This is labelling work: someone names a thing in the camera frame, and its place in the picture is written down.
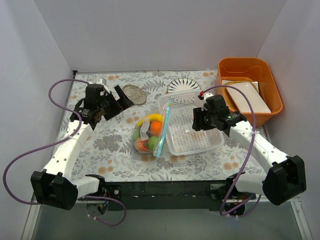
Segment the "yellow banana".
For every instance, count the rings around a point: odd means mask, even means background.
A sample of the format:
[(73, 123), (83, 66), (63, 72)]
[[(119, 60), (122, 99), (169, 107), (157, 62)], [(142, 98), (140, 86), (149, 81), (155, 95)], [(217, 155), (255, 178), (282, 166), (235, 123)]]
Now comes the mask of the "yellow banana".
[(135, 125), (135, 128), (139, 128), (140, 126), (142, 126), (143, 122), (145, 119), (149, 119), (149, 122), (154, 122), (154, 121), (158, 121), (163, 123), (163, 116), (159, 113), (152, 113), (152, 114), (148, 114), (146, 116), (144, 116), (143, 118), (141, 118)]

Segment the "small green fruit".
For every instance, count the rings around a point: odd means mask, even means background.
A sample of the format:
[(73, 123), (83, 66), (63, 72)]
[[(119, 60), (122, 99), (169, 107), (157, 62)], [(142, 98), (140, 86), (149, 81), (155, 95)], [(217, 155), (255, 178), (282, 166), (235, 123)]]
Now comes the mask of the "small green fruit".
[(135, 142), (136, 140), (138, 140), (140, 138), (140, 130), (136, 129), (133, 134), (132, 134), (132, 141)]

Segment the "orange fruit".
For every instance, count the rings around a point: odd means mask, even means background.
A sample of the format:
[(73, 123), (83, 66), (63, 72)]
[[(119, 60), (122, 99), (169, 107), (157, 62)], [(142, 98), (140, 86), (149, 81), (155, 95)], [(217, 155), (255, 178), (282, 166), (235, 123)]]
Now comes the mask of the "orange fruit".
[(153, 136), (159, 136), (161, 134), (161, 132), (162, 132), (162, 127), (163, 127), (162, 122), (160, 122), (160, 121), (152, 121), (150, 123), (150, 127), (149, 127), (150, 133)]

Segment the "clear zip top bag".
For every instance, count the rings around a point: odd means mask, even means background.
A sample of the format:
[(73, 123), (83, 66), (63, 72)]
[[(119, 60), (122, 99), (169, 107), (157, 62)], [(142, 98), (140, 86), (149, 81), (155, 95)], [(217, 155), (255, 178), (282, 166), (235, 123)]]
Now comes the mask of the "clear zip top bag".
[(149, 151), (147, 153), (140, 153), (135, 149), (135, 142), (132, 141), (132, 136), (131, 136), (132, 147), (136, 153), (141, 154), (141, 155), (153, 155), (155, 158), (159, 158), (161, 156), (163, 145), (164, 145), (165, 138), (166, 138), (166, 132), (169, 129), (169, 118), (170, 118), (170, 113), (171, 113), (171, 106), (172, 106), (172, 102), (168, 101), (164, 104), (164, 106), (161, 106), (160, 109), (156, 109), (156, 110), (146, 114), (146, 115), (160, 114), (163, 116), (162, 131), (161, 131), (160, 135), (152, 135), (150, 133), (151, 122), (149, 121), (149, 119), (144, 119), (142, 126), (140, 126), (139, 128), (134, 127), (133, 132), (135, 130), (140, 130), (140, 139), (142, 141), (149, 140), (149, 138), (153, 137), (153, 136), (159, 137), (159, 142), (153, 151)]

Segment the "peach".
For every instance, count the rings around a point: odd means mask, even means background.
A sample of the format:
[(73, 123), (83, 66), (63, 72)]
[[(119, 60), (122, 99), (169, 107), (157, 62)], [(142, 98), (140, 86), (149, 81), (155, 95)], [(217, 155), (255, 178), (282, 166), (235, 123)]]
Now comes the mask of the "peach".
[(134, 143), (134, 147), (139, 153), (148, 153), (150, 151), (148, 148), (148, 140), (138, 138)]

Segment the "large green custard apple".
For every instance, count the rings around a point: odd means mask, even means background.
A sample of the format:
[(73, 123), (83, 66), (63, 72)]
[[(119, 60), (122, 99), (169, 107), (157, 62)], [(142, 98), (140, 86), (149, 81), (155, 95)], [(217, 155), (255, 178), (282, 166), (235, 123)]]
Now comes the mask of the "large green custard apple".
[(159, 143), (159, 137), (158, 136), (150, 137), (148, 139), (148, 142), (147, 142), (148, 149), (153, 152), (154, 148), (157, 146), (158, 143)]

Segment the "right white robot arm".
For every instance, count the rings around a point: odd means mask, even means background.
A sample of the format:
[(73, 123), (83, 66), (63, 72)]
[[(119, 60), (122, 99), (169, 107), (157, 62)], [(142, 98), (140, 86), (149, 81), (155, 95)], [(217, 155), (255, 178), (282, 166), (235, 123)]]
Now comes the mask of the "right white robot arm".
[(265, 176), (249, 176), (240, 170), (226, 180), (226, 193), (237, 199), (243, 193), (265, 196), (279, 206), (307, 189), (305, 163), (298, 155), (289, 156), (262, 137), (239, 112), (230, 112), (221, 95), (200, 93), (202, 106), (193, 109), (195, 131), (217, 129), (238, 142), (255, 158)]

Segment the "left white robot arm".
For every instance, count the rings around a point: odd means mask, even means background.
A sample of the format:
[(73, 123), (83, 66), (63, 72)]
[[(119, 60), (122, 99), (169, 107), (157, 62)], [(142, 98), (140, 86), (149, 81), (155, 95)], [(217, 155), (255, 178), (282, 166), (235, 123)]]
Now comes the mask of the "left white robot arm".
[(42, 171), (34, 171), (30, 181), (38, 203), (70, 210), (80, 198), (92, 196), (101, 200), (106, 196), (105, 179), (96, 174), (72, 180), (75, 162), (102, 120), (110, 120), (134, 103), (119, 85), (115, 86), (119, 98), (102, 83), (90, 83), (85, 96), (74, 107), (69, 119), (65, 141), (61, 143)]

